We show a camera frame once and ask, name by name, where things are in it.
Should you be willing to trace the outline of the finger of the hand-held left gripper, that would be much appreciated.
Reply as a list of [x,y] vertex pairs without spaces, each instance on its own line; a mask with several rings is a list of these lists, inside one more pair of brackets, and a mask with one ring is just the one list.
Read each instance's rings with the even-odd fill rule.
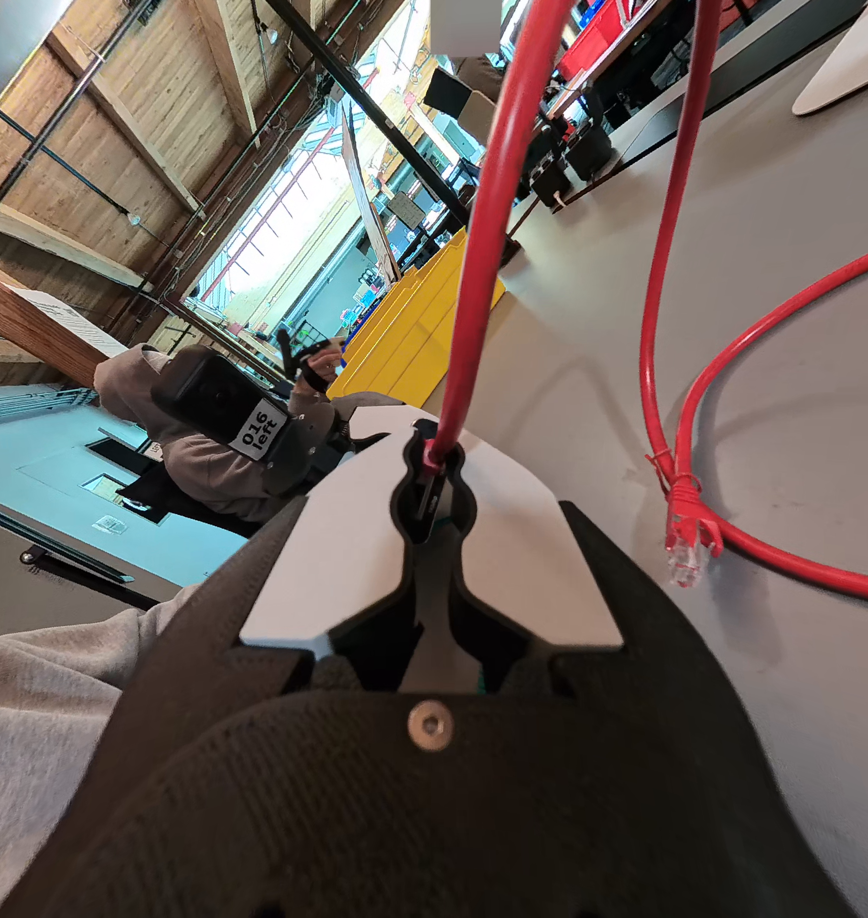
[[410,405],[360,406],[348,420],[348,434],[361,448],[390,437],[405,447],[417,439],[432,439],[439,423],[435,415]]

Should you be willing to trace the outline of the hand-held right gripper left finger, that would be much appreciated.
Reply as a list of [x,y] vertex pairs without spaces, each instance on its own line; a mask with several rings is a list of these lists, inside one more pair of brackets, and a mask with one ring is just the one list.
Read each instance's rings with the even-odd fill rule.
[[382,650],[406,610],[408,656],[426,625],[417,611],[409,542],[394,519],[396,488],[410,479],[407,424],[344,462],[306,496],[290,534],[239,631],[245,647],[307,651]]

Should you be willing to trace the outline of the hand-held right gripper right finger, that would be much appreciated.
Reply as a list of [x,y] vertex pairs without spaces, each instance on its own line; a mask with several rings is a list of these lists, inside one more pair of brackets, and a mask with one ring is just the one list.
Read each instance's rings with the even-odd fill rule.
[[615,651],[623,637],[553,491],[463,430],[451,472],[463,597],[559,651]]

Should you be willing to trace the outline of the person's left forearm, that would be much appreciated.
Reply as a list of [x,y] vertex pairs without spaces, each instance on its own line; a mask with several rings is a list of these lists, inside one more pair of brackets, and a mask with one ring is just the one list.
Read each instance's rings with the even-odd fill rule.
[[197,589],[146,612],[0,635],[0,905],[71,802],[140,660]]

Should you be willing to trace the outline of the yellow plastic bin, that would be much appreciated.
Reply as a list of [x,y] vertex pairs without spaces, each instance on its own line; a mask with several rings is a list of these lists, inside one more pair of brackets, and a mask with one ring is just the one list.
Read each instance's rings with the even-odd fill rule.
[[408,268],[347,342],[329,397],[373,392],[424,407],[448,371],[466,246],[462,229]]

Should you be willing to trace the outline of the wooden tablet stand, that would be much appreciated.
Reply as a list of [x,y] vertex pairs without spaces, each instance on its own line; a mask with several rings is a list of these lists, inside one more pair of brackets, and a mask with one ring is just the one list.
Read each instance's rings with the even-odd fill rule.
[[868,87],[868,5],[795,99],[792,114],[815,114]]

